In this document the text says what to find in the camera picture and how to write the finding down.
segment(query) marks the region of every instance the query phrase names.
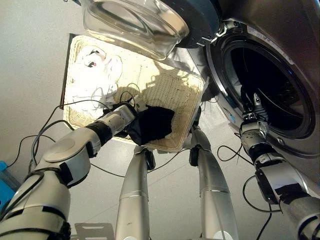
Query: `woven basket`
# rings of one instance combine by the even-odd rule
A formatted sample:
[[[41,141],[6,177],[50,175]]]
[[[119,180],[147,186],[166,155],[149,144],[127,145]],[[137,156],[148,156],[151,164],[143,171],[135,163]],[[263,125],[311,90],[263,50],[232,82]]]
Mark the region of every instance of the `woven basket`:
[[[119,46],[81,35],[76,36],[70,46],[65,104],[70,99],[68,89],[74,81],[69,74],[70,67],[76,61],[79,51],[88,45],[102,49],[107,55],[118,55],[121,58],[122,74],[117,82],[118,91],[113,96],[117,103],[120,101],[121,93],[127,90],[134,96],[139,94],[150,106],[163,107],[174,111],[171,123],[172,133],[163,139],[150,141],[145,146],[172,153],[179,151],[187,137],[201,100],[204,89],[202,78]],[[130,94],[125,92],[121,100],[126,101],[130,97]],[[84,127],[95,120],[70,106],[64,107],[63,119],[74,128]],[[113,139],[133,143],[129,136],[126,138],[114,137]]]

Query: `black garment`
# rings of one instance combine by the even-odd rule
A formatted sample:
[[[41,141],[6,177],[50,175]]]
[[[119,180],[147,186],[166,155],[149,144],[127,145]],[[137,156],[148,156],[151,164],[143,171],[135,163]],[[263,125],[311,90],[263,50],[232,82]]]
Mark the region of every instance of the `black garment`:
[[[160,106],[147,107],[147,110],[137,114],[127,129],[131,139],[139,146],[163,139],[172,132],[171,121],[175,112]]]

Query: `blue object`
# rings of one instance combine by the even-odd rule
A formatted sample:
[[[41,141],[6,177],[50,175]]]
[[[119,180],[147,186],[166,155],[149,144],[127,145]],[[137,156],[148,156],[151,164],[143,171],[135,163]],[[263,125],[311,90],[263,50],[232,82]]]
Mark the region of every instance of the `blue object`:
[[[231,113],[230,113],[230,121],[234,124],[236,123],[236,118]]]
[[[14,196],[19,185],[6,168],[7,164],[0,161],[0,209]]]
[[[7,168],[7,164],[4,161],[0,161],[0,172]]]

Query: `floor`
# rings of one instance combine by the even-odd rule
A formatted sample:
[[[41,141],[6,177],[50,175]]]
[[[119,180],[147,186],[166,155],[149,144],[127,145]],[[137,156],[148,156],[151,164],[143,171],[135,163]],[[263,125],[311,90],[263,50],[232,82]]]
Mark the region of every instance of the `floor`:
[[[11,163],[20,140],[39,131],[52,109],[58,105],[69,33],[84,34],[82,14],[72,1],[0,1],[0,160]],[[240,141],[216,103],[202,105],[200,127],[217,155],[220,145],[238,149]],[[62,111],[53,121],[62,118]],[[69,130],[62,124],[48,131],[59,139]],[[27,174],[32,140],[23,142],[19,160],[9,171],[19,181]],[[38,158],[51,143],[43,140]],[[132,157],[134,145],[111,140],[92,161],[111,172],[124,175]],[[169,160],[172,153],[154,151],[156,164]],[[232,155],[227,150],[222,158]],[[196,239],[201,233],[199,173],[188,162],[184,151],[170,164],[148,174],[150,235],[153,240]],[[268,214],[250,208],[242,197],[242,186],[254,174],[248,163],[234,158],[219,162],[234,205],[239,239],[256,239]],[[69,222],[75,234],[75,223],[110,223],[113,231],[117,219],[122,178],[92,167],[80,185],[70,189]],[[248,198],[260,208],[268,205],[262,199],[256,182],[247,186]],[[261,240],[294,239],[281,213],[273,214]]]

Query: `white cloth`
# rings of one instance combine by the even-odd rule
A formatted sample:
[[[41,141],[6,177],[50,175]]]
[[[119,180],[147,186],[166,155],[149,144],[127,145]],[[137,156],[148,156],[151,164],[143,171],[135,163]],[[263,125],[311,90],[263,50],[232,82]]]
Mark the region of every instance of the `white cloth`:
[[[101,49],[85,46],[70,68],[73,83],[68,89],[69,103],[81,100],[97,100],[108,107],[115,104],[113,95],[122,74],[122,61],[117,55],[108,56]],[[71,108],[93,118],[103,114],[104,106],[95,101],[84,101],[70,105]]]

